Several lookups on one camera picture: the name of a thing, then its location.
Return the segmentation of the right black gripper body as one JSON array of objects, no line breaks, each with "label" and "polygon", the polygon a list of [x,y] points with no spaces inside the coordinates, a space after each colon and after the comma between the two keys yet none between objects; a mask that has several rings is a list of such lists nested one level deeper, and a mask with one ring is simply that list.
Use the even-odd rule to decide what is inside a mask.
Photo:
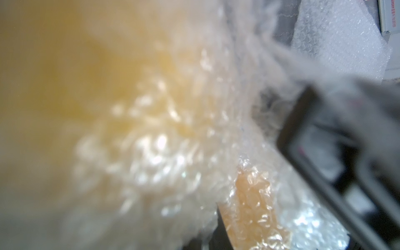
[{"label": "right black gripper body", "polygon": [[[347,210],[381,210],[391,219],[400,216],[400,89],[361,78],[342,78],[313,84],[320,110],[336,122],[319,124],[337,142],[354,149],[350,164],[337,161],[332,168],[313,162],[313,173],[321,179],[320,191],[339,213]],[[357,200],[329,194],[346,171],[352,175]]]}]

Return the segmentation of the amber glass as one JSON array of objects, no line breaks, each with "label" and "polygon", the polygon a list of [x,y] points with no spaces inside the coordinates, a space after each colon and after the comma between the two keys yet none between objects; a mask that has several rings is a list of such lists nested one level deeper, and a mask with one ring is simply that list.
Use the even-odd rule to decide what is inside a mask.
[{"label": "amber glass", "polygon": [[343,250],[275,150],[280,1],[1,1],[1,249]]}]

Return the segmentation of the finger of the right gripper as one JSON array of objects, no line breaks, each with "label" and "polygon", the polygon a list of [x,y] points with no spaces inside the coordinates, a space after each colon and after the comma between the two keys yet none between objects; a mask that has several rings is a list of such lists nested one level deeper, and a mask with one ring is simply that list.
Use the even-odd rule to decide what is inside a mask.
[{"label": "finger of the right gripper", "polygon": [[400,247],[400,90],[352,84],[301,94],[277,146],[366,250]]}]

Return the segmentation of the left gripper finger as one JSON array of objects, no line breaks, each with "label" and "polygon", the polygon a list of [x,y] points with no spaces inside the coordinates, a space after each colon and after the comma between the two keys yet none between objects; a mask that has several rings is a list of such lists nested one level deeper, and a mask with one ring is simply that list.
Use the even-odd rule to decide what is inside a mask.
[{"label": "left gripper finger", "polygon": [[208,238],[206,239],[194,238],[182,249],[183,250],[234,250],[230,242],[219,209],[217,209],[217,215],[218,215],[218,226]]}]

